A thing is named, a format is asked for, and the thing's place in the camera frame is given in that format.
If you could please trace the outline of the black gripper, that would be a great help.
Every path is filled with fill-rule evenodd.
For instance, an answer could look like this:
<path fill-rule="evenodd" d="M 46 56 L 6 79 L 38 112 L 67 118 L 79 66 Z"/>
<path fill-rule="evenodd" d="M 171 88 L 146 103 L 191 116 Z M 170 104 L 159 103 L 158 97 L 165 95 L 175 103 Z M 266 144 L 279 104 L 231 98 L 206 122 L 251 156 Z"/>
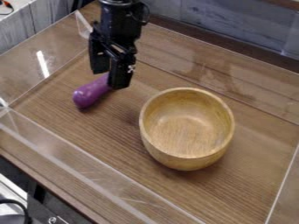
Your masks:
<path fill-rule="evenodd" d="M 94 74 L 109 71 L 114 89 L 130 86 L 137 68 L 137 41 L 149 24 L 150 8 L 142 0 L 98 0 L 99 21 L 93 23 L 89 57 Z"/>

